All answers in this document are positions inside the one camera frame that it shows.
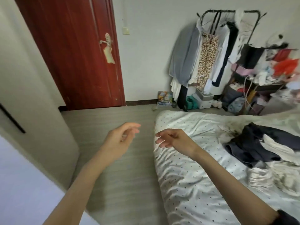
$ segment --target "red wooden door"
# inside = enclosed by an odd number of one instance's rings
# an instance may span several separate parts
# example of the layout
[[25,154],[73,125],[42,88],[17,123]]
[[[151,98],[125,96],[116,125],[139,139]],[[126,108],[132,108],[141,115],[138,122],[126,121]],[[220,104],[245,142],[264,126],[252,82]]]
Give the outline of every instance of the red wooden door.
[[15,1],[69,110],[125,105],[112,0]]

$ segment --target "forearm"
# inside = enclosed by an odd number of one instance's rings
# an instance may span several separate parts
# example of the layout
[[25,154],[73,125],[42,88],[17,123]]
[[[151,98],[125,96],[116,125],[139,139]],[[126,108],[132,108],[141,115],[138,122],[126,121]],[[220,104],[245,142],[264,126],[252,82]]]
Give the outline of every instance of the forearm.
[[242,225],[269,225],[278,213],[240,183],[202,148],[195,161],[205,170]]
[[77,178],[43,225],[77,225],[96,179],[106,167],[101,151],[84,165]]

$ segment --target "gray jacket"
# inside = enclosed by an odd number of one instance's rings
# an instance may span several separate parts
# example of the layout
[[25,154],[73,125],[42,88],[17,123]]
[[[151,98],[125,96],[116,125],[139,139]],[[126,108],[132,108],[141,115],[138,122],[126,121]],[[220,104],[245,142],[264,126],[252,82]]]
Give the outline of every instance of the gray jacket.
[[188,87],[201,42],[201,27],[197,26],[198,23],[189,24],[180,32],[171,58],[169,75],[185,87]]

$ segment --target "gray floor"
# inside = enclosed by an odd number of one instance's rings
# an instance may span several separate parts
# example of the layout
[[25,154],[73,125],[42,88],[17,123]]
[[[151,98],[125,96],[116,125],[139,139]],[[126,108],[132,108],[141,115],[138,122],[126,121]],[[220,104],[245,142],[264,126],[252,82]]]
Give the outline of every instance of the gray floor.
[[[100,225],[168,224],[153,162],[154,120],[164,110],[154,105],[112,107],[62,112],[80,147],[75,176],[94,155],[107,132],[126,121],[142,126],[128,152],[97,180],[87,209]],[[222,109],[204,113],[231,115]]]

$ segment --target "white polka dot sheet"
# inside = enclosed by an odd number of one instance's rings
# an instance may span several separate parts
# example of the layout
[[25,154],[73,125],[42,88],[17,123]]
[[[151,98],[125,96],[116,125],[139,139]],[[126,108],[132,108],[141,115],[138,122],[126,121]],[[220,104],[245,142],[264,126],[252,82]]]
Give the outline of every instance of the white polka dot sheet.
[[[228,154],[219,142],[226,134],[222,129],[242,127],[254,122],[285,131],[300,133],[300,115],[220,116],[200,112],[163,111],[157,119],[155,133],[166,129],[183,129],[228,172],[247,186],[247,167]],[[201,166],[173,147],[159,148],[154,143],[155,169],[170,225],[175,224],[240,224]],[[300,220],[299,198],[277,188],[261,192],[248,187],[272,208],[282,209]]]

